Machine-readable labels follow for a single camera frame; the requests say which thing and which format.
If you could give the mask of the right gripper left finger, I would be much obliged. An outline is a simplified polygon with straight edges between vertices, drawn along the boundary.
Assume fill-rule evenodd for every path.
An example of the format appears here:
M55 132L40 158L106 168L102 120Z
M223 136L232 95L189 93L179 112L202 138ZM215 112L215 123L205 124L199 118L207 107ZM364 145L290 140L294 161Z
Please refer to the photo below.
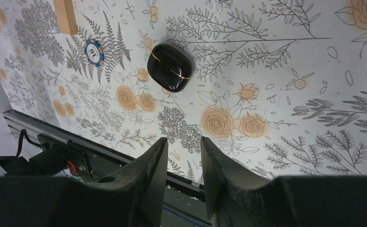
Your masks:
M30 160L0 156L0 227L158 227L166 183L168 141L159 138L122 168L84 183L59 177L76 172L71 144Z

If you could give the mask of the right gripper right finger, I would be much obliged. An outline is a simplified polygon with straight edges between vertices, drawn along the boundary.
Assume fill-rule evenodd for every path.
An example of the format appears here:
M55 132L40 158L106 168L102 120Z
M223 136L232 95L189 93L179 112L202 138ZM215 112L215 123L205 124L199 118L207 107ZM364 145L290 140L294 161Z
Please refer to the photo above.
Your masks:
M214 227L367 227L367 176L265 179L201 138L208 218Z

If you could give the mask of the black earbud charging case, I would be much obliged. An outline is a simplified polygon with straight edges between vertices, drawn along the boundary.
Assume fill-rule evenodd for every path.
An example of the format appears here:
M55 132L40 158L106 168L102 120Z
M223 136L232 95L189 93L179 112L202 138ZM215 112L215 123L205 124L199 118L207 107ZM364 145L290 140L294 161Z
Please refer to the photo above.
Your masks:
M147 61L150 77L169 92L181 92L193 74L191 61L169 44L156 45Z

